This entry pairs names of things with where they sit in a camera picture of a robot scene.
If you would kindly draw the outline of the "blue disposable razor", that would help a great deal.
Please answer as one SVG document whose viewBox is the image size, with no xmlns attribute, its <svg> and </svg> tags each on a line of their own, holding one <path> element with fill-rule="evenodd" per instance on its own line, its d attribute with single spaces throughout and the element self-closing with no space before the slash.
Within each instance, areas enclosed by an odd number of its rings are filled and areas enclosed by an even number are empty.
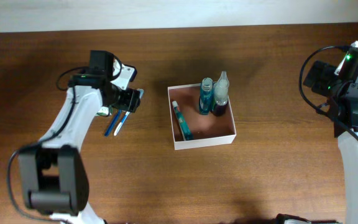
<svg viewBox="0 0 358 224">
<path fill-rule="evenodd" d="M 104 136 L 107 137 L 110 135 L 113 127 L 115 126 L 116 122 L 118 121 L 120 115 L 122 113 L 122 110 L 119 110 L 112 118 L 112 121 L 110 122 L 108 128 L 106 129 L 105 133 L 104 133 Z"/>
</svg>

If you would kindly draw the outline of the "blue white toothbrush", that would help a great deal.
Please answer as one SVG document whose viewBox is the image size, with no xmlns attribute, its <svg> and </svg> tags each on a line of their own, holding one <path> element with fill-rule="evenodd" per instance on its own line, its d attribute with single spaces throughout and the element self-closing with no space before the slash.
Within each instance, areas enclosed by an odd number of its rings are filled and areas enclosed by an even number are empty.
<svg viewBox="0 0 358 224">
<path fill-rule="evenodd" d="M 144 94 L 144 90 L 143 89 L 140 89 L 139 88 L 139 91 L 140 91 L 140 98 L 142 98 L 143 94 Z M 124 125 L 127 117 L 130 115 L 131 112 L 125 112 L 124 116 L 122 117 L 121 121 L 119 122 L 118 126 L 116 127 L 116 129 L 114 130 L 114 136 L 117 136 L 118 133 L 120 132 L 122 126 Z"/>
</svg>

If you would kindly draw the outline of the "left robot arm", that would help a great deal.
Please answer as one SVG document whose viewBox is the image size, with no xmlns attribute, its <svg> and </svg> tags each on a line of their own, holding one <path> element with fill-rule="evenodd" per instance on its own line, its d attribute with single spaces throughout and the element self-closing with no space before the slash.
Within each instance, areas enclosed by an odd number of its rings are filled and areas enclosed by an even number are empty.
<svg viewBox="0 0 358 224">
<path fill-rule="evenodd" d="M 65 102 L 49 130 L 12 153 L 7 191 L 23 217 L 50 223 L 105 223 L 89 203 L 90 185 L 80 155 L 101 108 L 136 112 L 142 92 L 128 87 L 137 70 L 105 50 L 92 50 L 89 64 L 67 71 Z"/>
</svg>

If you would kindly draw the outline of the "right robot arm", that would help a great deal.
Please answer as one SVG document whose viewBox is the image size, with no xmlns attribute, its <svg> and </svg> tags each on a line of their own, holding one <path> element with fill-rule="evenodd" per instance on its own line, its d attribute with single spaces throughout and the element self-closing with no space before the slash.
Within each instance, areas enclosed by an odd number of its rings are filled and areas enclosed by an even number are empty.
<svg viewBox="0 0 358 224">
<path fill-rule="evenodd" d="M 345 53 L 338 66 L 315 61 L 300 72 L 303 100 L 334 123 L 346 188 L 346 223 L 358 223 L 358 41 L 336 47 Z"/>
</svg>

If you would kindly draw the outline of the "blue mouthwash bottle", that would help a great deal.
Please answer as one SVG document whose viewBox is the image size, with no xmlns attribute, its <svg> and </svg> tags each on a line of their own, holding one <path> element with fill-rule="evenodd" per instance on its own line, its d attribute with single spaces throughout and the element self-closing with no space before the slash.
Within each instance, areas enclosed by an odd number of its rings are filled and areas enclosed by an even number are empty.
<svg viewBox="0 0 358 224">
<path fill-rule="evenodd" d="M 213 80 L 204 78 L 200 86 L 199 111 L 202 115 L 207 115 L 210 111 L 210 105 L 213 95 Z"/>
</svg>

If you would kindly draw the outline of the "teal toothpaste tube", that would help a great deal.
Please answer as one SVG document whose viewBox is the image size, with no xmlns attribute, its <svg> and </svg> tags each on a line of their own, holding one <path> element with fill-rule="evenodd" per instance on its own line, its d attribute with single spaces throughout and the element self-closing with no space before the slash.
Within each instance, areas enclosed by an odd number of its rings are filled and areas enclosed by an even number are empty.
<svg viewBox="0 0 358 224">
<path fill-rule="evenodd" d="M 182 112 L 180 111 L 180 107 L 179 107 L 177 101 L 172 101 L 172 106 L 173 106 L 174 114 L 176 116 L 176 119 L 177 119 L 179 127 L 180 127 L 181 134 L 183 136 L 183 140 L 184 141 L 194 140 L 194 137 L 187 125 L 185 117 L 183 116 Z"/>
</svg>

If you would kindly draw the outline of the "green white soap box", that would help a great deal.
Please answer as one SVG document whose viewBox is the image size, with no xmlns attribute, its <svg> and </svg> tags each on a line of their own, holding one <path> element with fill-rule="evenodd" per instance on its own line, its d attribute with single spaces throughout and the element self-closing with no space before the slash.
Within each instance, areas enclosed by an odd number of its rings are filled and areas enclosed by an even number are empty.
<svg viewBox="0 0 358 224">
<path fill-rule="evenodd" d="M 112 108 L 102 106 L 101 109 L 96 113 L 97 116 L 108 117 L 112 115 Z"/>
</svg>

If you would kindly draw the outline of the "purple hand soap pump bottle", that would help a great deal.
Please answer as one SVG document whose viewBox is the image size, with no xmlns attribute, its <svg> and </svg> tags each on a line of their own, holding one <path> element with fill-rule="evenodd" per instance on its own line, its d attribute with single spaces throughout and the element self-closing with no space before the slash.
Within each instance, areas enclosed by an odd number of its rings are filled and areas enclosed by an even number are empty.
<svg viewBox="0 0 358 224">
<path fill-rule="evenodd" d="M 215 116 L 222 116 L 228 103 L 229 80 L 226 71 L 221 72 L 219 80 L 214 84 L 213 101 L 211 104 L 211 112 Z"/>
</svg>

